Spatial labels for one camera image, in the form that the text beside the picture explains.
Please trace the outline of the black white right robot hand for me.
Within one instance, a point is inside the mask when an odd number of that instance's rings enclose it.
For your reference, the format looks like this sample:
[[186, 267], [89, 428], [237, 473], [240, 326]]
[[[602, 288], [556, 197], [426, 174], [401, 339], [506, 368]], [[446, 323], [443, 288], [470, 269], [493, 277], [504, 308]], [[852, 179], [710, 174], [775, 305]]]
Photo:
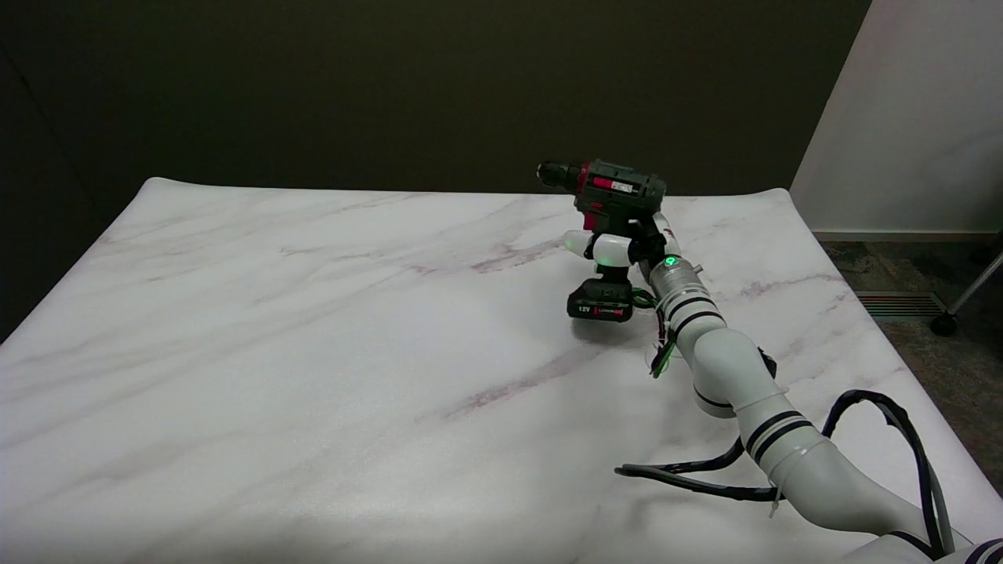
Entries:
[[627, 269], [639, 263], [652, 266], [682, 254], [661, 213], [633, 218], [587, 213], [583, 229], [565, 232], [562, 243], [570, 253], [604, 268]]

